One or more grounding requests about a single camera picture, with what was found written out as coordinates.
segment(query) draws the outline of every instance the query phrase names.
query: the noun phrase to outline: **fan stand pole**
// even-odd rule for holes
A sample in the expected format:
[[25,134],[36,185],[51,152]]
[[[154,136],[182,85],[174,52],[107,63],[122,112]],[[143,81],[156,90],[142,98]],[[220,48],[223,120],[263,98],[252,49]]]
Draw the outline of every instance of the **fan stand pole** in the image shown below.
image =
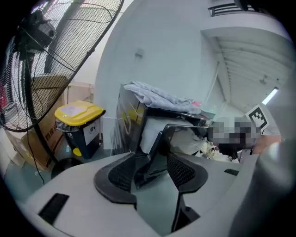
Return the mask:
[[[24,62],[27,64],[25,65],[25,98],[27,103],[27,109],[29,112],[29,116],[31,118],[31,121],[33,124],[36,123],[36,115],[34,111],[34,104],[33,104],[33,98],[32,98],[32,87],[31,87],[31,70],[32,70],[32,64],[33,64],[34,54],[27,52],[27,60],[24,60]],[[40,127],[38,124],[34,126],[35,132],[37,134],[37,137],[39,138],[39,141],[43,148],[45,149],[46,153],[49,155],[50,159],[58,165],[59,161],[55,158],[54,154],[52,153],[51,149],[49,148],[46,140],[44,139],[44,136],[40,130]],[[59,165],[59,168],[62,171],[65,169]]]

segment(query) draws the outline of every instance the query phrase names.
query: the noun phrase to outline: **cardboard box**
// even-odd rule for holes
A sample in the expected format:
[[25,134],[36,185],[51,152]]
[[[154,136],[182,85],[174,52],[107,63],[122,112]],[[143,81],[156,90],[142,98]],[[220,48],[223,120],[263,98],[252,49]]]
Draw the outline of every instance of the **cardboard box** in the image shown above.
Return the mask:
[[[53,105],[51,110],[46,114],[46,116],[39,122],[40,130],[50,147],[50,149],[55,153],[59,149],[62,141],[62,132],[56,129],[56,118],[55,111],[58,107],[62,106],[63,95],[58,99],[58,101]],[[30,129],[27,132],[11,132],[6,131],[6,134],[13,144],[15,150],[24,158],[26,162],[30,165],[35,166],[33,154],[36,160],[37,167],[40,170],[50,171],[54,163],[49,158],[47,152],[41,145],[37,134],[34,129]]]
[[71,82],[64,91],[64,101],[70,104],[77,100],[93,103],[94,85],[83,82]]

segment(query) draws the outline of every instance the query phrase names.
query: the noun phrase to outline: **fan guard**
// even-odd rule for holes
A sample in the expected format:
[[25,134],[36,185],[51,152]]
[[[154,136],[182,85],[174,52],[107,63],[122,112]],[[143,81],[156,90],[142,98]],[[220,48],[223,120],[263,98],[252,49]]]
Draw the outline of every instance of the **fan guard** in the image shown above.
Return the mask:
[[24,132],[51,109],[118,15],[123,0],[50,0],[33,8],[6,50],[0,123]]

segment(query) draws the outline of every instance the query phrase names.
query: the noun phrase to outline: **ceiling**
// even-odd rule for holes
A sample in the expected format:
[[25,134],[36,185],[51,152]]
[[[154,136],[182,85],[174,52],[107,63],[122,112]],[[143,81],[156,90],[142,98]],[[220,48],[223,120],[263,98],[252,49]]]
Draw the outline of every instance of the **ceiling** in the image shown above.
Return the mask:
[[230,104],[248,112],[287,81],[296,56],[291,41],[266,31],[215,37],[228,77]]

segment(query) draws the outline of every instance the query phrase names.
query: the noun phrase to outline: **black slot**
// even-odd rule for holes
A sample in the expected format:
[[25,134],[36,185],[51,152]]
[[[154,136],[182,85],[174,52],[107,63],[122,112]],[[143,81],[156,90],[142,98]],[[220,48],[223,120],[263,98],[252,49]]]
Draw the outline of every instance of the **black slot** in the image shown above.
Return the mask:
[[56,193],[40,211],[39,216],[52,225],[68,198],[68,195]]
[[234,176],[237,176],[239,174],[238,170],[231,169],[231,168],[228,168],[228,169],[224,170],[224,172],[227,173],[227,174],[230,174],[230,175],[234,175]]

